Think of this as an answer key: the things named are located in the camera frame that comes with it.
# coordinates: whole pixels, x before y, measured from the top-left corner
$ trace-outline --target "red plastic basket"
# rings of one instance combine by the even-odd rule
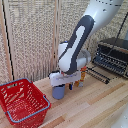
[[[37,128],[51,107],[46,96],[26,78],[0,85],[0,104],[16,128]]]

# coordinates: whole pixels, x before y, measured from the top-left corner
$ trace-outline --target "gray cylinder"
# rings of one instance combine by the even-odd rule
[[[64,97],[64,92],[65,92],[65,84],[55,86],[52,88],[52,96],[57,100],[62,99]]]

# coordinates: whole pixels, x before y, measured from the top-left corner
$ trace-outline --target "electronic device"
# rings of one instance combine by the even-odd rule
[[[112,52],[107,55],[114,42],[114,37],[98,42],[92,62],[128,78],[128,41],[118,39]]]

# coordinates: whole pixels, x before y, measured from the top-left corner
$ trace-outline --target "basket handle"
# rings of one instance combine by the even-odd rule
[[[48,103],[48,106],[47,106],[47,107],[45,107],[45,108],[43,108],[43,109],[41,109],[41,110],[39,110],[39,111],[37,111],[37,112],[35,112],[35,113],[29,115],[29,116],[26,116],[26,117],[24,117],[24,118],[22,118],[22,119],[20,119],[20,120],[18,120],[18,121],[13,120],[12,117],[11,117],[10,112],[7,111],[7,113],[8,113],[8,115],[9,115],[11,121],[12,121],[13,123],[20,123],[21,121],[24,121],[24,120],[26,120],[26,119],[28,119],[28,118],[30,118],[30,117],[32,117],[32,116],[34,116],[34,115],[36,115],[36,114],[42,112],[42,111],[44,111],[45,109],[49,108],[49,107],[50,107],[50,102],[46,99],[45,95],[43,96],[43,98],[44,98],[44,99],[47,101],[47,103]]]
[[[17,82],[17,81],[19,81],[19,80],[24,80],[24,79],[28,80],[29,83],[32,83],[28,78],[21,78],[21,79],[18,79],[18,80],[14,80],[14,81],[8,82],[8,83],[6,83],[6,84],[1,84],[0,86],[4,86],[4,85],[7,85],[7,84],[11,84],[11,83]]]

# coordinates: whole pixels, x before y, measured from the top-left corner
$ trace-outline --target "woven panel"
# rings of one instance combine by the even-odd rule
[[[7,55],[5,52],[6,49],[4,46],[5,40],[2,33],[2,25],[3,24],[0,23],[0,84],[4,84],[10,81],[9,69],[7,65],[7,61],[9,60],[7,59]]]
[[[55,0],[9,0],[15,79],[51,72]]]
[[[90,0],[62,0],[59,42],[70,39],[75,26],[84,14],[89,2]],[[88,49],[88,51],[92,55],[92,58],[95,54],[98,41],[117,36],[127,9],[128,1],[124,0],[123,5],[121,6],[117,15],[111,21],[111,23],[93,34],[90,39],[86,40],[86,43],[83,47]],[[120,34],[120,38],[124,39],[127,31],[126,28],[128,28],[128,20],[124,24],[124,27]]]

